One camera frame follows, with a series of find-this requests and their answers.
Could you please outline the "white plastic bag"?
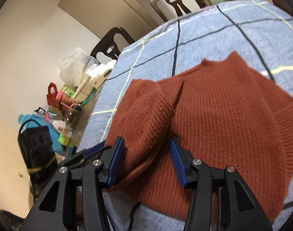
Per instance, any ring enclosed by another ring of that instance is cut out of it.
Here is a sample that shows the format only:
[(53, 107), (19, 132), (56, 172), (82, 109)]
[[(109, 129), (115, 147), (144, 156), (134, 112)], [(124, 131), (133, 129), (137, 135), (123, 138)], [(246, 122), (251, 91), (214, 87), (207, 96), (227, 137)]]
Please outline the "white plastic bag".
[(66, 85), (75, 88), (80, 85), (85, 78), (85, 72), (92, 65), (98, 66), (99, 62), (81, 48), (76, 48), (59, 61), (59, 76)]

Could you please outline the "dark glass jar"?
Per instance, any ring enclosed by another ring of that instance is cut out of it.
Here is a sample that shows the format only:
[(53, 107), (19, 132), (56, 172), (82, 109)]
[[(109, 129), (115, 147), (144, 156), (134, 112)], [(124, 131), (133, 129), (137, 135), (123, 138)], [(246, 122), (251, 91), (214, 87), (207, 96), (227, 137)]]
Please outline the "dark glass jar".
[(64, 117), (66, 125), (75, 128), (80, 120), (82, 108), (78, 104), (73, 104)]

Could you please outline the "blue checked table cloth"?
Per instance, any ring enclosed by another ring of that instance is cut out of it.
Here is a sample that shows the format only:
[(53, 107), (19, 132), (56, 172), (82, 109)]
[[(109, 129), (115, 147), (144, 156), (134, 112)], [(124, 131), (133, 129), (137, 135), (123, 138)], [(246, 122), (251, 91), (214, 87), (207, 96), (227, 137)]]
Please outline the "blue checked table cloth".
[[(221, 3), (173, 19), (128, 46), (111, 72), (80, 142), (106, 141), (113, 117), (133, 80), (161, 81), (236, 52), (246, 65), (293, 97), (293, 18), (265, 1)], [(117, 230), (182, 230), (175, 218), (112, 188), (104, 203)], [(293, 230), (293, 176), (273, 230)]]

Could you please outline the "pink spray bottle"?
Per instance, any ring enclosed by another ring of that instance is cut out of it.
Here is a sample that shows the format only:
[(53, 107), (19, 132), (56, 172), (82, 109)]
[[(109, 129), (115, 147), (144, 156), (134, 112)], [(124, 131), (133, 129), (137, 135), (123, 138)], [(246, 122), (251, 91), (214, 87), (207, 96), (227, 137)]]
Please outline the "pink spray bottle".
[(63, 134), (68, 138), (72, 137), (72, 130), (67, 127), (66, 122), (50, 118), (48, 113), (45, 114), (45, 120), (46, 122), (50, 123), (60, 134)]

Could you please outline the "red gift bag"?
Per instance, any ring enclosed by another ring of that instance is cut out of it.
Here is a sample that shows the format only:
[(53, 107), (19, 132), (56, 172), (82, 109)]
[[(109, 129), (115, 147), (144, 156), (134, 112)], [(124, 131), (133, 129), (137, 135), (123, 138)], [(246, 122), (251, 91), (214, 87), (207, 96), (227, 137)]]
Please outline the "red gift bag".
[(53, 106), (56, 108), (59, 107), (59, 102), (56, 99), (57, 94), (58, 94), (57, 86), (53, 82), (51, 82), (47, 88), (47, 94), (46, 94), (48, 106)]

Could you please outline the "dark wooden chair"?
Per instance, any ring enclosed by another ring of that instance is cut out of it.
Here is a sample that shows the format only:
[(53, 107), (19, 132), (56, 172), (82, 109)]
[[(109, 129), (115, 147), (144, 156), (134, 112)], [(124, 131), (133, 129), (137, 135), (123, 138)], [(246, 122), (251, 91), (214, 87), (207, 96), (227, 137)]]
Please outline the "dark wooden chair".
[(121, 52), (116, 44), (116, 41), (114, 40), (114, 37), (117, 34), (121, 35), (129, 45), (135, 42), (135, 40), (127, 33), (124, 28), (114, 27), (109, 30), (99, 41), (99, 43), (97, 43), (97, 45), (92, 49), (90, 56), (98, 61), (97, 54), (103, 53), (112, 60), (118, 60)]
[[(167, 22), (168, 18), (165, 16), (165, 14), (163, 13), (163, 11), (157, 6), (157, 3), (161, 1), (161, 0), (150, 0), (150, 4), (153, 7), (153, 9), (157, 12), (157, 14), (160, 16), (160, 18), (164, 21)], [(173, 7), (173, 9), (175, 10), (177, 16), (183, 16), (186, 14), (191, 13), (192, 11), (183, 3), (182, 0), (163, 0), (165, 1), (168, 5), (170, 5), (171, 7)], [(203, 0), (194, 0), (197, 5), (200, 8), (204, 8), (206, 6), (206, 4), (204, 3)]]

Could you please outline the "dark wooden chair middle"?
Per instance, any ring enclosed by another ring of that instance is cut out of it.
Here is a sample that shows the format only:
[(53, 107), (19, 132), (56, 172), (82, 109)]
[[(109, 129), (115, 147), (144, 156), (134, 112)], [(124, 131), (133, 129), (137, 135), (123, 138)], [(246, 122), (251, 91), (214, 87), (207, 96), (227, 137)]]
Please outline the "dark wooden chair middle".
[[(157, 14), (160, 16), (160, 18), (164, 21), (167, 22), (168, 18), (165, 16), (165, 14), (163, 13), (163, 11), (157, 6), (157, 3), (161, 1), (161, 0), (150, 0), (150, 4), (153, 7), (153, 9), (157, 12)], [(191, 13), (192, 11), (183, 3), (182, 0), (163, 0), (165, 1), (168, 5), (170, 5), (171, 7), (173, 7), (173, 9), (175, 10), (177, 16), (183, 16), (186, 14)], [(206, 6), (206, 4), (204, 3), (203, 0), (194, 0), (197, 5), (200, 8), (204, 8)]]

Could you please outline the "rust red knit sweater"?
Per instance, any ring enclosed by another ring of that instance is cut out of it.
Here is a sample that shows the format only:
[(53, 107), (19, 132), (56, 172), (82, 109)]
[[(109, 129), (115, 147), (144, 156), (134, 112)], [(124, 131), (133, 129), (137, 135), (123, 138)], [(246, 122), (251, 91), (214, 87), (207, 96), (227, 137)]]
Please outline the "rust red knit sweater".
[(126, 151), (115, 191), (185, 219), (182, 189), (169, 155), (172, 136), (209, 166), (234, 166), (270, 220), (293, 176), (293, 97), (248, 67), (236, 52), (161, 80), (133, 80), (105, 144), (123, 137)]

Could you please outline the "green toy figure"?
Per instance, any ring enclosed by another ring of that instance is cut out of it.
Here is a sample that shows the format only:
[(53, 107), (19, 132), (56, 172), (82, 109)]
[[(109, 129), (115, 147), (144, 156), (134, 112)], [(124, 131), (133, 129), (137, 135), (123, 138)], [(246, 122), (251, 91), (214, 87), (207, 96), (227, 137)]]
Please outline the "green toy figure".
[(72, 141), (72, 139), (64, 134), (60, 134), (58, 142), (62, 145), (62, 146), (66, 146), (68, 148), (73, 148), (74, 147), (74, 142)]

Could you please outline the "pink lidded cup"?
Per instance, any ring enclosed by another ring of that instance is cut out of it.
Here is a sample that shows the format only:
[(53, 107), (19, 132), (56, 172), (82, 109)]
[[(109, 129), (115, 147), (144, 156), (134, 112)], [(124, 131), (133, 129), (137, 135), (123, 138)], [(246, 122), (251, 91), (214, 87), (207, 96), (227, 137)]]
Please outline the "pink lidded cup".
[(56, 100), (63, 106), (68, 109), (71, 108), (72, 105), (75, 105), (76, 102), (68, 97), (62, 90), (60, 90), (56, 95)]

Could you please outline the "blue plastic bottle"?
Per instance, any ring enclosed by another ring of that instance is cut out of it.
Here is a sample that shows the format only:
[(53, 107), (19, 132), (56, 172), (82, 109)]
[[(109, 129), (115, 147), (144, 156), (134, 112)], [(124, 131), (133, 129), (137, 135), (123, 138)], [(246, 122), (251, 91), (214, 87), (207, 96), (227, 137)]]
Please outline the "blue plastic bottle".
[(22, 132), (24, 132), (27, 129), (35, 128), (37, 131), (43, 132), (44, 136), (46, 136), (46, 134), (49, 134), (50, 139), (52, 141), (53, 151), (58, 154), (63, 153), (63, 146), (58, 141), (60, 133), (57, 132), (57, 130), (52, 126), (52, 124), (47, 123), (43, 117), (37, 116), (35, 114), (20, 114), (18, 116), (18, 123), (21, 126), (28, 120), (30, 121), (23, 126)]

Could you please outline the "white tissue box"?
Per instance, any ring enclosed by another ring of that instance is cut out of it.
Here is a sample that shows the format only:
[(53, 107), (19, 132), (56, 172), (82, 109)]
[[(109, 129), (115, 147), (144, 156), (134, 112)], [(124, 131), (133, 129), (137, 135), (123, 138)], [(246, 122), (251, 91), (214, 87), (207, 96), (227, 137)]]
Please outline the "white tissue box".
[(89, 84), (98, 89), (102, 83), (108, 79), (110, 73), (112, 72), (116, 60), (111, 60), (107, 64), (100, 64), (98, 66), (92, 65), (85, 73), (90, 76)]

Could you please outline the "cream woven plastic basket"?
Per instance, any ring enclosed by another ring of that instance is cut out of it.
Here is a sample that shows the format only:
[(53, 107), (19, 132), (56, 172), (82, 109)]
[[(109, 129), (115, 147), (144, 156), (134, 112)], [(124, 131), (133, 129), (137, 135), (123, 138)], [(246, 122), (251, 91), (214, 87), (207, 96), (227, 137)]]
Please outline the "cream woven plastic basket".
[(89, 76), (89, 75), (86, 75), (85, 78), (82, 80), (82, 82), (80, 83), (80, 85), (76, 89), (75, 94), (72, 97), (72, 99), (75, 102), (82, 103), (91, 94), (94, 87), (89, 83), (90, 80), (91, 80), (91, 76)]

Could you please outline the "green snack packet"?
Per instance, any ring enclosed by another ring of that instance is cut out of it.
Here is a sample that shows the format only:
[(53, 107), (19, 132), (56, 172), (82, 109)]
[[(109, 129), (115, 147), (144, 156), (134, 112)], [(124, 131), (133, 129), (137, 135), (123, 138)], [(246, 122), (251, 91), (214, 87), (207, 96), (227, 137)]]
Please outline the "green snack packet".
[(72, 90), (67, 84), (64, 84), (61, 91), (69, 98), (73, 98), (75, 91)]

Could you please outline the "dark wooden chair left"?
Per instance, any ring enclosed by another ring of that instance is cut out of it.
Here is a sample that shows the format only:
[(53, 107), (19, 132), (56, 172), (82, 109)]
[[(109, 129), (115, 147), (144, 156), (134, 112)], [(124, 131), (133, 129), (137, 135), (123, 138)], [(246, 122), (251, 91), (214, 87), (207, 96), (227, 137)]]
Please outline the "dark wooden chair left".
[(121, 35), (129, 45), (135, 42), (135, 40), (127, 33), (124, 28), (114, 27), (109, 30), (99, 41), (99, 43), (97, 43), (97, 45), (92, 49), (90, 56), (98, 61), (97, 54), (103, 53), (112, 60), (118, 60), (121, 52), (116, 44), (116, 41), (114, 40), (114, 37), (117, 34)]

